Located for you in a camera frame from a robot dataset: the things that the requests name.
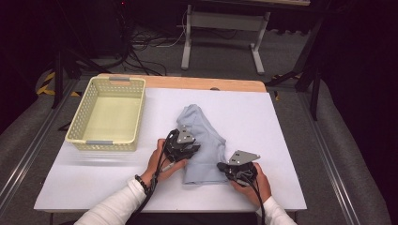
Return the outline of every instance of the forearm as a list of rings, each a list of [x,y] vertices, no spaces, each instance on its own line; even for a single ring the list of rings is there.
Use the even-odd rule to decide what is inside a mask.
[[[275,202],[272,196],[264,202],[264,209],[266,211],[267,225],[296,224],[296,222],[286,214],[284,209]],[[257,210],[257,214],[261,217],[261,208]]]
[[[144,189],[135,179],[86,212],[75,224],[125,224],[145,199]]]

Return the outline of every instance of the black wristband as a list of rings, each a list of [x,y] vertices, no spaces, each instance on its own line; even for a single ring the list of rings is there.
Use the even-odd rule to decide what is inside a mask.
[[[135,179],[140,182],[141,186],[144,188],[145,195],[147,195],[149,193],[149,188],[146,186],[143,179],[141,179],[141,176],[135,175]]]

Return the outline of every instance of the folded garment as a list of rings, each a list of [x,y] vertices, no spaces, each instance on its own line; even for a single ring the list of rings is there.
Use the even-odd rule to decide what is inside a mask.
[[[192,104],[184,108],[177,119],[201,147],[185,167],[184,184],[215,184],[226,182],[227,178],[217,168],[217,163],[225,162],[225,142],[204,116],[201,108]]]

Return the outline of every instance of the person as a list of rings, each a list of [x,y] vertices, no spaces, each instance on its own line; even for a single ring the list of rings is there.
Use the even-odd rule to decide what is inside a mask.
[[[157,149],[150,157],[146,170],[138,179],[136,177],[131,178],[125,187],[84,213],[82,217],[75,222],[75,225],[125,224],[132,212],[134,212],[145,199],[144,187],[150,187],[152,174],[155,173],[157,169],[164,141],[164,139],[158,140]],[[186,159],[180,160],[169,170],[161,172],[158,177],[158,182],[169,178],[175,171],[183,168],[187,162],[188,160]],[[170,164],[170,161],[166,159],[166,163],[163,164],[165,164],[163,167],[166,167]],[[254,182],[258,182],[259,192],[266,212],[266,223],[272,225],[296,224],[272,198],[268,179],[264,175],[260,165],[254,163],[254,166],[258,173],[256,181]],[[251,203],[257,207],[261,206],[252,187],[242,187],[235,181],[231,181],[231,185],[236,191],[245,195]],[[257,214],[261,217],[261,208],[257,210]]]

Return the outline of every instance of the yellow basket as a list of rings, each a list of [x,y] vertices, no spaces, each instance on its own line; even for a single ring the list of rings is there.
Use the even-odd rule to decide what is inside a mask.
[[[144,79],[91,78],[66,141],[80,150],[135,151],[144,101]]]

